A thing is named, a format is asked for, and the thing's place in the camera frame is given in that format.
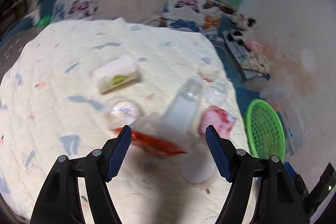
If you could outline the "red snack wrapper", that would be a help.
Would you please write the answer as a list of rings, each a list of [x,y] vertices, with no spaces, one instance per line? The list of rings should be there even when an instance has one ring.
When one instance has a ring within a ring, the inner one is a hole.
[[[170,141],[134,130],[131,131],[131,144],[156,157],[173,157],[187,154],[185,150]]]

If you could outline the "clear plastic lidded cup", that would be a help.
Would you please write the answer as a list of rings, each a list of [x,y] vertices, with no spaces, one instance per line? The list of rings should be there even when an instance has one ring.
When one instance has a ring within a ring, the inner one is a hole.
[[[104,114],[108,128],[115,130],[124,125],[132,125],[139,117],[143,116],[142,107],[132,99],[114,97],[106,101]]]

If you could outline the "clear plastic bottle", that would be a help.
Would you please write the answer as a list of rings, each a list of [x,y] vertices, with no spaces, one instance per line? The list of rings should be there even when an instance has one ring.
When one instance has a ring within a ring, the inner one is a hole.
[[[186,135],[198,111],[202,92],[202,79],[199,76],[188,78],[163,114],[163,124],[177,135]]]

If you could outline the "white green paper cup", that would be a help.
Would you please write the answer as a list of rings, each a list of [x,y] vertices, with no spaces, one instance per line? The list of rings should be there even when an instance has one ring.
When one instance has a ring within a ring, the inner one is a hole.
[[[121,55],[94,69],[92,76],[99,93],[108,92],[117,86],[138,79],[138,63],[130,55]]]

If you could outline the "green plastic mesh basket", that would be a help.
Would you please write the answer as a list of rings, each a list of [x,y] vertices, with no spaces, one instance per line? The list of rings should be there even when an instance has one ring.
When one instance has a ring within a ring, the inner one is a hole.
[[[268,159],[276,155],[284,160],[284,130],[270,104],[261,99],[253,100],[245,113],[244,125],[252,156]]]

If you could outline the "pink snack bag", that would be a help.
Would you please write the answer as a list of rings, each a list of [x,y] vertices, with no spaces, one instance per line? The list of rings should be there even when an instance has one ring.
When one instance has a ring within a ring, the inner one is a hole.
[[[229,139],[236,120],[237,118],[227,111],[217,106],[210,106],[202,112],[198,133],[204,139],[206,128],[212,125],[221,138]]]

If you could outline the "white quilted table cover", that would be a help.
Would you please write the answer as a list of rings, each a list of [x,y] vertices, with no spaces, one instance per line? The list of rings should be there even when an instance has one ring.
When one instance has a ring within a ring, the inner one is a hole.
[[[30,219],[41,187],[60,155],[86,156],[114,137],[104,108],[114,97],[137,102],[145,115],[163,114],[179,88],[201,67],[212,68],[227,95],[222,109],[237,121],[231,140],[247,149],[236,92],[213,44],[199,33],[118,20],[50,24],[5,57],[19,54],[1,81],[1,194]],[[94,69],[130,55],[139,78],[99,93]],[[179,157],[158,158],[130,146],[108,189],[123,223],[214,223],[230,185],[218,172],[205,184],[186,182]]]

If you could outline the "round clear plastic lid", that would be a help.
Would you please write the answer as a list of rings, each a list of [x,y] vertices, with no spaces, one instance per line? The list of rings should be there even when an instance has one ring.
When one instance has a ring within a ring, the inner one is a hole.
[[[219,106],[227,95],[227,89],[222,83],[210,83],[204,90],[204,98],[209,105]]]

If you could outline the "beige patterned cloth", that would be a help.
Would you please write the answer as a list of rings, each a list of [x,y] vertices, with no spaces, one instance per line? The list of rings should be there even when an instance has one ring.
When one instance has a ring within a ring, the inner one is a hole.
[[[243,69],[256,71],[258,73],[266,74],[270,72],[269,61],[261,52],[257,51],[248,52],[241,66]]]

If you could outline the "pink plush toy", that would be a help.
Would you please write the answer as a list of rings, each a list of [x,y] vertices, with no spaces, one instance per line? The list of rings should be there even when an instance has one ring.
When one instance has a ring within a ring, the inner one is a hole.
[[[251,52],[262,53],[263,51],[262,45],[254,40],[249,40],[245,42],[245,47],[247,48],[248,51],[251,51]]]

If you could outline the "black white cow plush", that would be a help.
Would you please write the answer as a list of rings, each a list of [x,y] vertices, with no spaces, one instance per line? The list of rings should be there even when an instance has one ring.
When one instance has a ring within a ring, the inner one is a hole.
[[[236,42],[250,52],[251,46],[249,43],[252,40],[252,34],[257,23],[256,19],[234,12],[229,16],[229,20],[233,27],[228,32],[228,41]]]

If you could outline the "small butterfly pillow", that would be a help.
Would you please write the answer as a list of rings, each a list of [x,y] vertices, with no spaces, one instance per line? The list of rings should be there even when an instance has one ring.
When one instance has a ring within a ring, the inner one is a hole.
[[[55,0],[51,22],[92,20],[97,9],[98,0]]]

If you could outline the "large butterfly pillow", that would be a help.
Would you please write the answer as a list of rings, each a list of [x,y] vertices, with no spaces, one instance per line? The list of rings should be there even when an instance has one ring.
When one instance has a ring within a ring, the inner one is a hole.
[[[166,27],[179,31],[216,35],[228,7],[214,0],[168,0],[163,9]]]

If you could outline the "beige cushion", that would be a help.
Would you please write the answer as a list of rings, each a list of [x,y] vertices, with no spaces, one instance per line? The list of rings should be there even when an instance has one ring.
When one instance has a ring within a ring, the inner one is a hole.
[[[157,27],[168,0],[98,0],[95,19],[123,18],[129,23]]]

